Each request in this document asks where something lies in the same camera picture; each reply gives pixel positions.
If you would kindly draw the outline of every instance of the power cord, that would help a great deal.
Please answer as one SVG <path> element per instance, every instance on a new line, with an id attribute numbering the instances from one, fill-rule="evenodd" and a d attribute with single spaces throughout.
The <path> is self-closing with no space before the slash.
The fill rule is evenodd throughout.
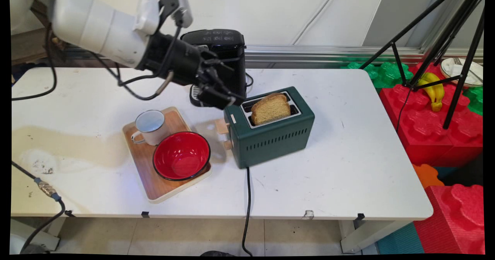
<path id="1" fill-rule="evenodd" d="M 247 87 L 249 87 L 249 86 L 252 86 L 252 85 L 253 85 L 253 83 L 254 83 L 254 79 L 253 79 L 253 77 L 252 77 L 251 75 L 249 75 L 248 73 L 246 73 L 246 76 L 247 76 L 247 77 L 249 77 L 249 79 L 251 79 L 251 83 L 246 84 L 246 88 L 247 88 Z"/>
<path id="2" fill-rule="evenodd" d="M 246 214 L 246 224 L 244 225 L 244 234 L 242 235 L 242 249 L 249 254 L 249 256 L 253 256 L 251 251 L 246 249 L 244 246 L 244 242 L 246 242 L 246 234 L 248 233 L 248 224 L 249 224 L 249 214 L 251 212 L 251 175 L 249 174 L 249 166 L 246 167 L 247 170 L 247 214 Z"/>
<path id="3" fill-rule="evenodd" d="M 409 94 L 411 93 L 412 91 L 412 86 L 410 87 L 409 91 L 407 92 L 407 96 L 405 98 L 405 102 L 401 108 L 401 110 L 399 111 L 399 117 L 397 118 L 397 126 L 396 126 L 396 133 L 398 133 L 399 131 L 399 124 L 401 123 L 401 114 L 402 114 L 402 110 L 404 109 L 405 107 L 405 104 L 407 103 L 407 99 L 409 98 Z"/>
<path id="4" fill-rule="evenodd" d="M 31 235 L 29 235 L 29 237 L 26 239 L 26 242 L 22 246 L 22 249 L 21 249 L 21 251 L 19 253 L 19 254 L 22 254 L 23 251 L 26 249 L 26 247 L 29 246 L 29 244 L 31 243 L 32 239 L 34 239 L 34 237 L 41 230 L 43 230 L 44 227 L 46 227 L 47 225 L 49 225 L 50 223 L 52 223 L 55 219 L 57 219 L 59 216 L 61 216 L 65 212 L 65 204 L 62 201 L 62 197 L 60 197 L 58 195 L 58 193 L 55 191 L 55 189 L 53 189 L 53 187 L 51 185 L 49 185 L 48 183 L 42 181 L 40 178 L 36 178 L 33 174 L 31 174 L 30 172 L 28 172 L 26 169 L 22 168 L 19 164 L 15 163 L 13 160 L 12 160 L 12 165 L 15 168 L 19 169 L 22 173 L 26 174 L 31 179 L 33 179 L 35 181 L 35 183 L 37 183 L 39 189 L 41 189 L 48 197 L 51 197 L 55 201 L 59 202 L 60 203 L 60 207 L 62 208 L 60 210 L 60 212 L 58 212 L 58 214 L 55 214 L 55 216 L 53 216 L 48 221 L 46 221 L 45 223 L 43 223 L 41 226 L 39 226 L 38 228 L 36 228 L 36 230 L 34 230 L 31 233 Z"/>
<path id="5" fill-rule="evenodd" d="M 416 83 L 414 85 L 411 85 L 411 87 L 409 88 L 409 91 L 407 92 L 407 96 L 405 97 L 404 104 L 403 104 L 401 110 L 399 111 L 399 116 L 397 118 L 396 133 L 398 133 L 398 131 L 399 131 L 399 124 L 401 123 L 402 111 L 404 110 L 404 107 L 407 103 L 407 100 L 409 99 L 409 95 L 411 94 L 412 88 L 414 88 L 416 86 L 416 84 L 419 82 L 419 79 L 416 81 Z"/>
<path id="6" fill-rule="evenodd" d="M 41 94 L 34 94 L 32 96 L 13 97 L 12 101 L 39 98 L 40 96 L 46 96 L 47 94 L 50 94 L 51 92 L 53 92 L 53 90 L 55 90 L 55 88 L 57 87 L 57 73 L 55 71 L 55 68 L 53 67 L 53 61 L 51 60 L 50 40 L 49 40 L 50 34 L 51 34 L 51 23 L 48 24 L 48 27 L 46 27 L 46 34 L 44 35 L 44 49 L 46 50 L 46 55 L 48 56 L 48 62 L 50 63 L 51 72 L 53 73 L 53 86 L 51 86 L 51 89 L 49 89 L 48 91 L 45 91 Z"/>
<path id="7" fill-rule="evenodd" d="M 165 87 L 170 83 L 170 81 L 172 80 L 173 75 L 174 75 L 173 72 L 169 72 L 168 73 L 165 82 L 151 96 L 146 96 L 146 97 L 140 96 L 140 95 L 134 93 L 134 91 L 132 91 L 131 89 L 129 89 L 129 87 L 127 87 L 127 84 L 129 84 L 131 82 L 135 82 L 135 81 L 141 80 L 141 79 L 156 78 L 160 74 L 162 74 L 164 71 L 168 71 L 168 69 L 170 68 L 170 63 L 171 63 L 171 59 L 172 59 L 172 56 L 170 54 L 171 54 L 172 49 L 173 49 L 173 47 L 175 45 L 175 42 L 177 41 L 177 38 L 179 37 L 180 31 L 181 31 L 181 27 L 177 27 L 177 30 L 175 31 L 174 38 L 172 39 L 172 42 L 170 43 L 170 45 L 167 48 L 167 52 L 165 53 L 165 57 L 163 58 L 158 71 L 156 71 L 152 75 L 142 75 L 142 76 L 139 76 L 139 77 L 135 77 L 135 78 L 129 79 L 129 80 L 125 81 L 125 82 L 122 82 L 122 80 L 120 79 L 120 69 L 119 69 L 118 64 L 115 64 L 115 66 L 117 68 L 117 74 L 115 74 L 115 72 L 113 72 L 113 70 L 111 70 L 109 68 L 109 66 L 107 66 L 106 63 L 100 57 L 97 56 L 97 54 L 94 54 L 93 52 L 90 52 L 90 53 L 106 68 L 106 70 L 108 70 L 108 72 L 113 77 L 115 77 L 117 79 L 117 82 L 118 82 L 117 85 L 119 87 L 124 87 L 124 89 L 126 89 L 135 98 L 138 98 L 140 100 L 151 100 L 151 99 L 156 98 L 161 93 L 161 91 L 163 91 L 163 89 L 165 89 Z"/>

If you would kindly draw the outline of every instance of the cable connector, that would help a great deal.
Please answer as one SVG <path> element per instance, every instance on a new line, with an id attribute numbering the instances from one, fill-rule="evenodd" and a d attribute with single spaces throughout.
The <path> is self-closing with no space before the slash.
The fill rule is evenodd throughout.
<path id="1" fill-rule="evenodd" d="M 55 201 L 59 201 L 61 197 L 57 194 L 57 191 L 48 184 L 47 182 L 42 181 L 40 178 L 34 179 L 34 181 L 38 184 L 40 190 L 46 194 L 46 196 L 53 198 Z"/>

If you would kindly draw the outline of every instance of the floor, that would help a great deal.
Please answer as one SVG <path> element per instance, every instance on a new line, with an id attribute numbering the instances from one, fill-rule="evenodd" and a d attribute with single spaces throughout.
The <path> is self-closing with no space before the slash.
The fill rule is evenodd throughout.
<path id="1" fill-rule="evenodd" d="M 54 253 L 248 256 L 243 230 L 244 219 L 67 218 Z M 252 219 L 246 248 L 254 256 L 342 255 L 340 237 L 337 221 Z"/>

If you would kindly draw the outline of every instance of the white mug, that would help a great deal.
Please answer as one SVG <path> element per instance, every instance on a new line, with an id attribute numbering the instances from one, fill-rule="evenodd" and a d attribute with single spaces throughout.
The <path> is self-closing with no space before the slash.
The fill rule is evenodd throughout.
<path id="1" fill-rule="evenodd" d="M 165 116 L 158 110 L 148 110 L 141 113 L 136 118 L 135 124 L 138 131 L 131 135 L 131 140 L 135 144 L 146 142 L 152 146 L 158 145 L 170 135 L 170 130 L 165 123 Z M 143 140 L 135 140 L 134 138 L 140 134 L 143 135 Z"/>

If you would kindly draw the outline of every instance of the robotic arm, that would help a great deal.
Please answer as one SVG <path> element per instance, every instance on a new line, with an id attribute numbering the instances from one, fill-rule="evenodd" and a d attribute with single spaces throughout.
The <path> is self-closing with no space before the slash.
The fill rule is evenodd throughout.
<path id="1" fill-rule="evenodd" d="M 11 15 L 19 15 L 12 13 L 12 3 L 17 2 L 20 9 L 25 9 L 30 8 L 32 0 L 10 2 Z M 198 86 L 198 99 L 219 109 L 240 105 L 246 98 L 244 93 L 235 91 L 238 87 L 231 90 L 225 86 L 217 71 L 234 75 L 234 70 L 223 64 L 214 52 L 177 39 L 180 29 L 189 27 L 193 21 L 188 0 L 139 0 L 135 17 L 98 0 L 50 0 L 48 11 L 53 32 L 61 40 L 104 55 L 119 64 L 153 73 L 125 82 L 120 80 L 120 75 L 113 73 L 119 86 L 126 87 L 141 79 L 164 79 L 149 97 L 137 96 L 127 88 L 137 98 L 155 98 L 170 81 Z M 169 16 L 177 26 L 175 36 L 159 32 Z"/>

